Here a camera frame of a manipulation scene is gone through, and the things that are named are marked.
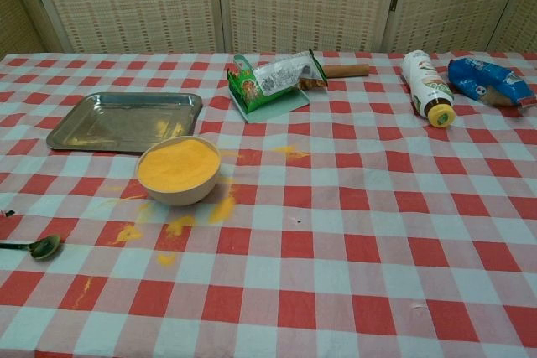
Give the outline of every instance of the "metal tray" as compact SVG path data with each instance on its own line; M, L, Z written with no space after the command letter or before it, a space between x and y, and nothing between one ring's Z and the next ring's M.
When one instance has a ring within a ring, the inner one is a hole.
M50 132L56 150L143 153L167 138L191 135L201 98L186 93L97 92Z

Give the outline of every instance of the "plastic bag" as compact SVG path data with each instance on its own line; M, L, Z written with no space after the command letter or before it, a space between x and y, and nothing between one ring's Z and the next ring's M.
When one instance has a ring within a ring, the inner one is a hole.
M452 60L447 68L450 82L465 96L490 106L530 106L535 93L510 69L493 63L463 58Z
M295 89L327 86L326 76L313 52L300 52L273 63L251 68L241 56L238 75L228 71L229 88L247 112Z

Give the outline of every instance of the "cornmeal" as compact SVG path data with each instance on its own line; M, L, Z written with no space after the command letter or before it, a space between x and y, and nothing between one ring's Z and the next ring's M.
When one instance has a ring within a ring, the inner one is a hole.
M180 192L206 182L219 165L212 148L188 139L148 153L138 167L138 177L154 190Z

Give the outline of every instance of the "bottle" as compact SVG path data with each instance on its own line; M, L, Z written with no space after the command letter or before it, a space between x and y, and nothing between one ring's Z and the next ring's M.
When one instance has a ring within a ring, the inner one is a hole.
M453 93L438 75L429 55L423 50L410 52L401 65L403 76L410 86L412 102L422 117L434 127L448 127L456 117Z

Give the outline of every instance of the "yellow powder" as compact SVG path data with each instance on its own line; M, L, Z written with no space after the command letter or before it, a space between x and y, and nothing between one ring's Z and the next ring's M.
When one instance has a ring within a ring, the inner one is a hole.
M75 303L73 304L73 309L78 308L78 304L81 302L82 298L84 298L84 296L87 294L88 289L90 289L91 280L93 280L93 277L89 277L86 280L86 284L84 284L84 289L82 290L82 293L78 296Z
M134 221L134 224L145 224L153 216L154 212L154 203L146 201L138 207L138 216Z
M289 160L303 158L309 155L308 153L304 153L303 151L297 150L295 146L277 147L273 148L272 151L275 151L276 153L285 154L285 157Z
M183 134L183 127L181 126L180 123L177 123L170 137L177 137L177 136L180 136L181 134Z
M168 236L180 236L183 233L184 226L195 226L196 219L192 215L176 218L171 221L166 228Z
M238 152L231 150L220 150L220 155L222 157L236 157L238 155Z
M119 198L108 199L108 200L103 201L101 204L99 204L99 206L97 206L97 207L95 207L95 208L93 208L91 210L88 210L87 212L94 211L96 209L100 209L101 207L104 207L105 205L115 206L115 205L118 205L119 203L123 203L125 201L129 201L129 200L133 200L133 199L143 199L144 197L145 197L145 195L136 195L136 196L125 197L123 199L119 199Z
M138 168L138 177L149 188L179 192L207 181L219 164L218 154L211 148L188 139L148 153Z
M116 242L126 242L132 239L140 239L142 232L135 226L126 225L121 232L117 234Z
M164 266L164 267L171 266L172 264L174 264L174 261L175 261L174 254L166 255L164 253L159 253L157 255L157 262L159 262L160 266Z
M211 212L209 222L214 224L215 222L228 219L235 208L235 198L231 195L222 200L215 209Z
M233 178L230 178L229 176L220 176L218 182L220 182L221 184L232 184Z
M123 186L105 186L104 189L110 190L111 192L121 192L124 188Z

